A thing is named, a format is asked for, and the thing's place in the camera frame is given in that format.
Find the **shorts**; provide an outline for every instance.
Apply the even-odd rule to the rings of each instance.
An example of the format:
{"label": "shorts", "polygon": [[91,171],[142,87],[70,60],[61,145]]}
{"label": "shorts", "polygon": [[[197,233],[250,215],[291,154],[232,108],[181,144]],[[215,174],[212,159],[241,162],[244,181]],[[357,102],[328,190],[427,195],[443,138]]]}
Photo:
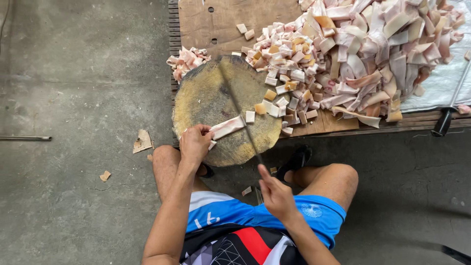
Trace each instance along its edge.
{"label": "shorts", "polygon": [[[294,201],[312,231],[327,248],[332,249],[335,245],[333,238],[339,233],[347,216],[345,210],[333,200],[318,195],[296,195]],[[213,191],[191,194],[187,233],[210,225],[231,223],[286,230],[268,212],[265,204],[251,206],[227,194]]]}

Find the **gray floor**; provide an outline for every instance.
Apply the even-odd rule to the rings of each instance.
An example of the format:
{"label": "gray floor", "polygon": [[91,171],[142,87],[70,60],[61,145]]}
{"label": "gray floor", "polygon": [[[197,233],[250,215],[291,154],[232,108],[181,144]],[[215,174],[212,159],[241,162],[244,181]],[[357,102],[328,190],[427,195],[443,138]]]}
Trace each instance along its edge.
{"label": "gray floor", "polygon": [[[171,143],[167,0],[16,0],[3,29],[0,134],[52,142],[0,142],[0,264],[138,264],[160,206],[138,129]],[[0,1],[2,12],[6,1]],[[280,141],[279,166],[308,143],[312,165],[360,176],[333,253],[343,264],[459,264],[433,250],[471,254],[471,131]],[[241,196],[256,161],[217,168],[207,184]],[[103,183],[99,175],[112,173]]]}

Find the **bare leg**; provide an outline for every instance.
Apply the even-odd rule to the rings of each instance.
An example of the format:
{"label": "bare leg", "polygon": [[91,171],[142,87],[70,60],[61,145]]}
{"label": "bare leg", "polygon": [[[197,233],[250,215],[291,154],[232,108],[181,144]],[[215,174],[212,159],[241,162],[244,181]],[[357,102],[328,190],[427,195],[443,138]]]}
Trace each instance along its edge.
{"label": "bare leg", "polygon": [[[152,161],[152,168],[154,171],[155,183],[157,184],[157,191],[160,195],[160,200],[163,201],[170,189],[175,174],[177,173],[178,165],[181,160],[180,151],[176,150],[170,145],[162,145],[154,150],[154,160]],[[206,168],[200,165],[196,172],[195,182],[193,183],[193,190],[195,191],[211,191],[197,176],[206,174]]]}
{"label": "bare leg", "polygon": [[307,166],[284,176],[288,183],[304,188],[299,195],[320,195],[338,203],[347,211],[357,191],[358,174],[353,167],[344,164]]}

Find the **white plastic sheet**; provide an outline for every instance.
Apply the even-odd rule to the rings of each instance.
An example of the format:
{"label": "white plastic sheet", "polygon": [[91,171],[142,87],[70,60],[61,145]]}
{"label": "white plastic sheet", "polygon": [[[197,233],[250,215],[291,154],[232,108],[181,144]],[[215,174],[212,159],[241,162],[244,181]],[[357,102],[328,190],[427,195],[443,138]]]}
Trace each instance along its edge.
{"label": "white plastic sheet", "polygon": [[[401,103],[403,113],[430,110],[447,106],[468,63],[464,59],[467,50],[471,50],[471,1],[448,0],[448,4],[465,12],[466,24],[458,30],[464,32],[464,39],[450,47],[455,56],[449,65],[440,64],[432,71],[431,76],[422,83],[425,94],[421,97],[410,96]],[[471,105],[471,73],[464,80],[463,87],[456,99],[455,105]]]}

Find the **hand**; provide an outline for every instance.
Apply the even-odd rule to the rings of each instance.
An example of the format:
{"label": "hand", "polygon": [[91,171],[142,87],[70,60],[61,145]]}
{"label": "hand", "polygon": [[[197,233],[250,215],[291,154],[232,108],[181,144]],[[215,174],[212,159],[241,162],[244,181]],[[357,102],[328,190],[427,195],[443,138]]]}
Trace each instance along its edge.
{"label": "hand", "polygon": [[210,132],[211,126],[198,124],[184,131],[180,138],[181,161],[200,165],[204,157],[208,154],[211,138],[214,136]]}
{"label": "hand", "polygon": [[272,177],[264,165],[260,164],[258,169],[262,176],[259,183],[267,210],[282,223],[297,216],[299,211],[296,208],[291,188]]}

